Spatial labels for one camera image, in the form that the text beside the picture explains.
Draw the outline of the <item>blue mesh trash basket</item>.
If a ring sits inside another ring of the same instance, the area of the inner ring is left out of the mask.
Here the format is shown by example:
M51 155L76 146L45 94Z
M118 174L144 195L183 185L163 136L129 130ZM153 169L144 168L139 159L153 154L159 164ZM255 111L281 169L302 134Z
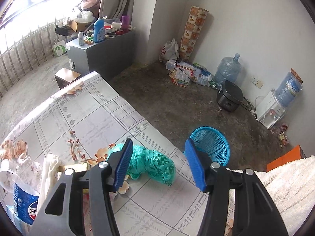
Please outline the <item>blue mesh trash basket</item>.
M230 146L225 136L215 128L203 126L195 129L190 138L198 151L208 154L212 161L226 166L230 159Z

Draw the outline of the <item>blue detergent bottle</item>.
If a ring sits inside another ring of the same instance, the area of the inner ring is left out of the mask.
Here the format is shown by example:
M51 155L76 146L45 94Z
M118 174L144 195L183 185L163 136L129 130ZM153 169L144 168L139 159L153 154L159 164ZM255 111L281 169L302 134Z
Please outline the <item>blue detergent bottle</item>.
M105 40L104 19L98 18L94 23L94 42L99 43Z

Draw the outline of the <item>small wooden stool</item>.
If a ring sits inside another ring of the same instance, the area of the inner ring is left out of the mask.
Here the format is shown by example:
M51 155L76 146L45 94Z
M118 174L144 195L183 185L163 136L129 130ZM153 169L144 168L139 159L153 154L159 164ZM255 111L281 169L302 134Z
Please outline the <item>small wooden stool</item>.
M55 80L60 89L63 89L80 77L80 73L77 73L67 68L61 68L58 72L55 73Z

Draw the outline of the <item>metal balcony railing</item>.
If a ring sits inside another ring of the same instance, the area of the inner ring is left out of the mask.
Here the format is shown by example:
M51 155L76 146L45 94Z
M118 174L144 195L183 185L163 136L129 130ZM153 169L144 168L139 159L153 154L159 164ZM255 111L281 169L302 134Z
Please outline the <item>metal balcony railing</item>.
M66 40L55 33L62 18L40 25L18 26L11 20L1 26L1 96L28 72L55 56L57 40Z

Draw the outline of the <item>water jug on dispenser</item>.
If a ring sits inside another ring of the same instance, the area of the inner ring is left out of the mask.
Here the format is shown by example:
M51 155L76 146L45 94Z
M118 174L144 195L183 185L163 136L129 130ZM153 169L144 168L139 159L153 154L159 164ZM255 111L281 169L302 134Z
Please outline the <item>water jug on dispenser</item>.
M284 108L290 106L295 97L303 89L303 80L294 69L285 76L280 86L275 90L275 98Z

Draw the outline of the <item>red white snack bag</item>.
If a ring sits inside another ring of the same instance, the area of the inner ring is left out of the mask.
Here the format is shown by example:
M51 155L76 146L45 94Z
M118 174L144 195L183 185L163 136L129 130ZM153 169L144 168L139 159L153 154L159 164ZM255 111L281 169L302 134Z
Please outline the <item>red white snack bag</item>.
M88 189L93 234L119 234L109 197L123 184L124 175L119 175L118 170L102 161L89 171L75 173L68 169L64 172L61 178L66 180L65 185L70 189L65 190L63 211L68 215L68 224L74 232L84 230L82 195L83 189Z

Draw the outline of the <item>white plastic bag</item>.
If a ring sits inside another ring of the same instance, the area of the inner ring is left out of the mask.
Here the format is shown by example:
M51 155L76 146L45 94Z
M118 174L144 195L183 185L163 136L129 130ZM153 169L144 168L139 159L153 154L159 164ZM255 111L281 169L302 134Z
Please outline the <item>white plastic bag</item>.
M162 62L167 62L169 60L177 60L179 58L178 53L178 43L173 38L171 41L167 41L159 54L159 60Z

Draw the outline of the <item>white green paper bag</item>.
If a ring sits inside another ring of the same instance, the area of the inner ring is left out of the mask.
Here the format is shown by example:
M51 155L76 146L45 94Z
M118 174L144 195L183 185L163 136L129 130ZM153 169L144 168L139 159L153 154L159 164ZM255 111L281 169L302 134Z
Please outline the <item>white green paper bag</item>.
M53 45L53 52L56 57L60 57L66 53L66 43L64 40L55 39Z

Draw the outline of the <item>Pepsi plastic bottle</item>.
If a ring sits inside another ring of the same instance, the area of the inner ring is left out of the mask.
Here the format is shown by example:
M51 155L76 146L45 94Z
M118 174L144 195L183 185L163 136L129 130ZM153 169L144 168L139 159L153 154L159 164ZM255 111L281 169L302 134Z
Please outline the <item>Pepsi plastic bottle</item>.
M14 218L31 226L36 218L42 166L27 154L1 162L1 186L13 195Z

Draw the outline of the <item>pile of packaging trash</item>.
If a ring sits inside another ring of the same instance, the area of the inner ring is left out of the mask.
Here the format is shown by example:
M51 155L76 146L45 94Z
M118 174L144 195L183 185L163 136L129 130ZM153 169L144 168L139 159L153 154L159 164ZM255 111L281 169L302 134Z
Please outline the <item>pile of packaging trash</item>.
M166 62L166 69L169 71L171 81L178 86L186 87L190 83L195 83L216 89L212 74L198 63L190 64L179 59L172 59Z

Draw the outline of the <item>black rice cooker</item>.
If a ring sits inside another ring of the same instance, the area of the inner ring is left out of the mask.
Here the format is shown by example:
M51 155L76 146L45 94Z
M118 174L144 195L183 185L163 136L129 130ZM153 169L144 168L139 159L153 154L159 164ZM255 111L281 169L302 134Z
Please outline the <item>black rice cooker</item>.
M244 96L240 87L235 83L225 80L217 93L218 105L228 112L234 112L243 102Z

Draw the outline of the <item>green plastic bag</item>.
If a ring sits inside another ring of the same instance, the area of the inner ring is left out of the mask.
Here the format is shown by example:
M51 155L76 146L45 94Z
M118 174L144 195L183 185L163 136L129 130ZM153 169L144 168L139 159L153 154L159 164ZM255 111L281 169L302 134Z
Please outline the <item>green plastic bag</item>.
M107 148L99 149L95 154L97 158L97 168L101 167L104 162L104 170L101 171L102 183L108 186L108 178L112 169L108 163L110 149L116 146L111 145ZM133 154L126 175L130 175L133 179L137 179L141 173L146 172L154 180L171 186L175 179L176 168L171 159L155 150L149 150L142 146L133 145Z

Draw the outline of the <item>white fluffy blanket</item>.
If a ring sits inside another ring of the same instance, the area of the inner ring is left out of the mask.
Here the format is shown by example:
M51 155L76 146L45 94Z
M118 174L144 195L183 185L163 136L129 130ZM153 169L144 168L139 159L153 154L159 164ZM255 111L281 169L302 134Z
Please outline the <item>white fluffy blanket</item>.
M277 206L288 234L294 235L314 206L314 156L255 174Z

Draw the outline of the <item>grey cabinet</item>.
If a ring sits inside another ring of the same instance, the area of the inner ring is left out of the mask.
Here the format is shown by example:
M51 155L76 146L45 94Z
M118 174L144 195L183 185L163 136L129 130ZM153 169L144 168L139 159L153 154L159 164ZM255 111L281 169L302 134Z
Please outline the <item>grey cabinet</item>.
M75 39L66 44L71 69L85 76L93 71L111 80L130 67L134 60L135 31L116 35L100 43L79 45Z

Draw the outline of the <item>purple cup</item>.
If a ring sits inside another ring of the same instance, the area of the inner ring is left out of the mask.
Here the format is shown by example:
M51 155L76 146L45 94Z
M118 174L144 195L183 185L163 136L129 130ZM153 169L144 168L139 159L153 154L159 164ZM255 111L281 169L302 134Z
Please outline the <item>purple cup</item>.
M121 29L124 31L124 32L128 32L129 31L129 16L128 15L125 15L125 16L122 16L122 25L121 25Z

